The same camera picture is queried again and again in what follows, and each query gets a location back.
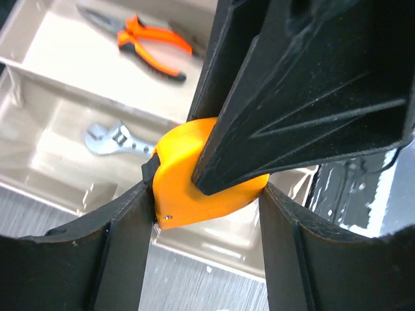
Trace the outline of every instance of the toolbox tray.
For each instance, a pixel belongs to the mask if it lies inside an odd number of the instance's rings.
[[[83,135],[93,122],[122,120],[156,142],[185,122],[202,62],[147,45],[187,73],[183,85],[151,76],[118,53],[112,38],[77,14],[74,1],[18,1],[0,35],[0,184],[67,213],[83,215],[141,179],[146,158],[92,155]],[[111,4],[119,16],[132,11]],[[270,181],[305,204],[316,167],[279,172]],[[231,215],[158,231],[152,243],[260,281],[265,278],[257,201]]]

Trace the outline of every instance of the brushed metal floor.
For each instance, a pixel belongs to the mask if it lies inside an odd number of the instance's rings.
[[[42,235],[75,217],[0,188],[0,234]],[[265,284],[150,247],[139,311],[267,311]]]

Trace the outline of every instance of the black cable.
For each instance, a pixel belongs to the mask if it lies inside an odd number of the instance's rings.
[[[386,164],[384,167],[380,168],[379,170],[375,170],[375,171],[369,171],[365,166],[365,161],[363,158],[361,158],[361,168],[363,169],[363,172],[365,174],[380,174],[383,173],[384,171],[388,170],[389,168],[391,168],[392,166],[395,165],[397,158],[399,157],[399,154],[401,153],[402,149],[404,149],[404,147],[406,146],[401,146],[399,148],[396,149],[394,157],[392,158],[392,160],[390,160],[390,162],[388,164]]]

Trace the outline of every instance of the orange pliers handle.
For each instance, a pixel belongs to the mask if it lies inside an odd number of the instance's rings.
[[[135,15],[133,18],[126,20],[126,28],[118,33],[117,39],[120,51],[133,54],[157,75],[179,82],[186,80],[186,75],[183,72],[170,68],[157,61],[157,59],[151,56],[139,42],[139,39],[145,39],[169,43],[192,54],[192,46],[177,33],[169,29],[145,26],[139,20],[138,16]]]

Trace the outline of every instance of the wrench jaw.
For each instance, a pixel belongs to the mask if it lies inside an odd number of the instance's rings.
[[[85,132],[84,142],[97,156],[129,152],[150,158],[154,149],[150,143],[134,137],[121,121],[111,130],[98,123],[91,124]]]

